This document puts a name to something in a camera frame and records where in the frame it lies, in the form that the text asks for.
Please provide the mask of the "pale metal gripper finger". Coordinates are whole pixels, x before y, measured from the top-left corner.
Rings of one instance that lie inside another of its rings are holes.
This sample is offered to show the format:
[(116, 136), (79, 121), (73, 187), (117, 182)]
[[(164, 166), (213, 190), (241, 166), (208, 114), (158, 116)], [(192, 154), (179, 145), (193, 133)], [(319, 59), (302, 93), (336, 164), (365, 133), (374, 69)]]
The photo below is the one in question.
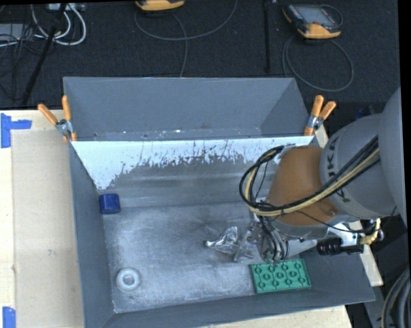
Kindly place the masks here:
[(255, 260), (255, 259), (260, 259), (257, 245), (255, 244), (246, 243), (245, 245), (238, 245), (233, 254), (234, 262)]
[(258, 242), (260, 235), (260, 225), (258, 223), (252, 223), (248, 226), (243, 235), (242, 242), (245, 244), (254, 244)]

